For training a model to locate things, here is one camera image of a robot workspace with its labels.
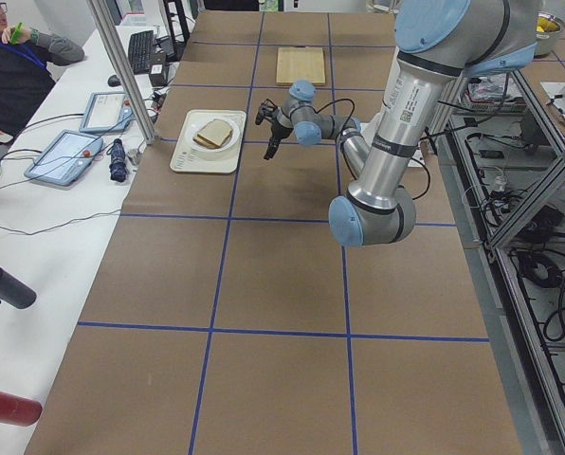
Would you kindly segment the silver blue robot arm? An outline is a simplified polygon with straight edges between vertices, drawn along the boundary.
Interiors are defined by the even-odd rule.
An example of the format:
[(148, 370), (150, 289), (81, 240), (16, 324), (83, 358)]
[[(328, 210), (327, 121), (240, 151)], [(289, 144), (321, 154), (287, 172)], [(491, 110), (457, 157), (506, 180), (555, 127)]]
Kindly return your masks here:
[(459, 77), (509, 73), (534, 58), (537, 1), (405, 1), (395, 20), (396, 60), (389, 103), (372, 140), (352, 117), (323, 115), (312, 104), (315, 86), (294, 82), (285, 102), (263, 102), (255, 122), (268, 121), (265, 158), (295, 136), (302, 146), (335, 141), (355, 173), (328, 209), (329, 227), (343, 246), (391, 244), (416, 220), (402, 177), (444, 87)]

